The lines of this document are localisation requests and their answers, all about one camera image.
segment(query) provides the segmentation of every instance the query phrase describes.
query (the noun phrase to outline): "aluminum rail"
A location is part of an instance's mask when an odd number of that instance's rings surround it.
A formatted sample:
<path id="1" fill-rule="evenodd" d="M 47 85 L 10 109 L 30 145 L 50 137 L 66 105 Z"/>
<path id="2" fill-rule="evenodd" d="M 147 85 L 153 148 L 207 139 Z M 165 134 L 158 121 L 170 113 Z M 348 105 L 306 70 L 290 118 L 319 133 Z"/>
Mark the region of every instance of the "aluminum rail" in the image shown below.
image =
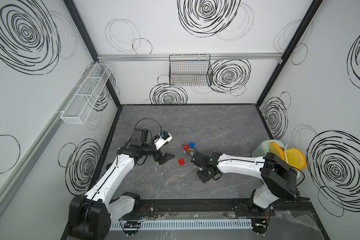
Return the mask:
<path id="1" fill-rule="evenodd" d="M 283 53 L 203 53 L 203 54 L 118 54 L 99 55 L 99 62 L 115 61 L 168 61 L 169 55 L 183 60 L 199 60 L 200 56 L 211 55 L 210 60 L 234 60 L 234 59 L 281 59 Z"/>

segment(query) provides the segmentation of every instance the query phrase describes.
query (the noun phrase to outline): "black wire basket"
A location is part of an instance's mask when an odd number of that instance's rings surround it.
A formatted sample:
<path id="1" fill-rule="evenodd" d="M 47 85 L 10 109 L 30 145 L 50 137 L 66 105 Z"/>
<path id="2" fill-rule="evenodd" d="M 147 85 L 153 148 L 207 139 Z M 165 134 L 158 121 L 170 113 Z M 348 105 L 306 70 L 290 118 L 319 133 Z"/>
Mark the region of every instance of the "black wire basket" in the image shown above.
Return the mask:
<path id="1" fill-rule="evenodd" d="M 169 83 L 178 86 L 209 86 L 212 80 L 211 55 L 170 55 Z"/>

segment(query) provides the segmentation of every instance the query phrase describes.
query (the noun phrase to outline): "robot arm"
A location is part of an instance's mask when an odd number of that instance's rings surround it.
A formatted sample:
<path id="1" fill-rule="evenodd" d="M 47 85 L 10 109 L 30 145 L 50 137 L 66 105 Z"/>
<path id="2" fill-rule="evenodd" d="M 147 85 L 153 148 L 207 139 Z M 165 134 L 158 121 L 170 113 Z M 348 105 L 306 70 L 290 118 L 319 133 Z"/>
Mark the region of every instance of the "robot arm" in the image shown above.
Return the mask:
<path id="1" fill-rule="evenodd" d="M 261 179 L 264 184 L 251 196 L 251 202 L 254 207 L 260 207 L 259 211 L 279 198 L 294 198 L 297 172 L 273 153 L 267 153 L 265 157 L 235 157 L 214 152 L 209 157 L 196 152 L 191 162 L 199 167 L 197 175 L 203 183 L 218 180 L 222 173 L 229 172 Z"/>
<path id="2" fill-rule="evenodd" d="M 162 154 L 160 147 L 172 140 L 164 131 L 145 143 L 148 129 L 135 128 L 130 140 L 117 151 L 115 161 L 106 173 L 84 196 L 75 196 L 69 206 L 68 234 L 79 239 L 104 239 L 110 225 L 127 213 L 134 211 L 137 194 L 124 193 L 112 201 L 116 189 L 130 170 L 143 157 L 153 156 L 159 165 L 174 158 Z"/>

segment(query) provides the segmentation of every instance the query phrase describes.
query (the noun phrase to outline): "wire basket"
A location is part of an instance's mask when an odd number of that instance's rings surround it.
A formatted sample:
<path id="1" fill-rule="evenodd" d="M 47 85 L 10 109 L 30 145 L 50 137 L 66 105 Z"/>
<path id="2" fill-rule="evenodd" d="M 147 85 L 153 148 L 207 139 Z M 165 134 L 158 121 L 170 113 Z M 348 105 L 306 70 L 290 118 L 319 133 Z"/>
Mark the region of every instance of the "wire basket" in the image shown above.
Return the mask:
<path id="1" fill-rule="evenodd" d="M 100 96 L 112 69 L 97 63 L 61 115 L 66 124 L 84 124 Z"/>
<path id="2" fill-rule="evenodd" d="M 170 55 L 169 83 L 178 86 L 209 86 L 212 80 L 211 55 Z"/>

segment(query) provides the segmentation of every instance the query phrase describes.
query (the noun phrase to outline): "white wire basket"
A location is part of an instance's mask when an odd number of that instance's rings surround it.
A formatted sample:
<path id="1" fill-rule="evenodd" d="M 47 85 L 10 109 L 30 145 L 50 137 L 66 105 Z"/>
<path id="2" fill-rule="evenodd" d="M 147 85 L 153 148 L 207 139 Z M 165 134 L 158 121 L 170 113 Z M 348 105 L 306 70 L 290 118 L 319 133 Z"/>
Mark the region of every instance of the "white wire basket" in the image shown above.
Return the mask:
<path id="1" fill-rule="evenodd" d="M 85 124 L 111 73 L 109 64 L 94 65 L 61 115 L 66 124 Z"/>

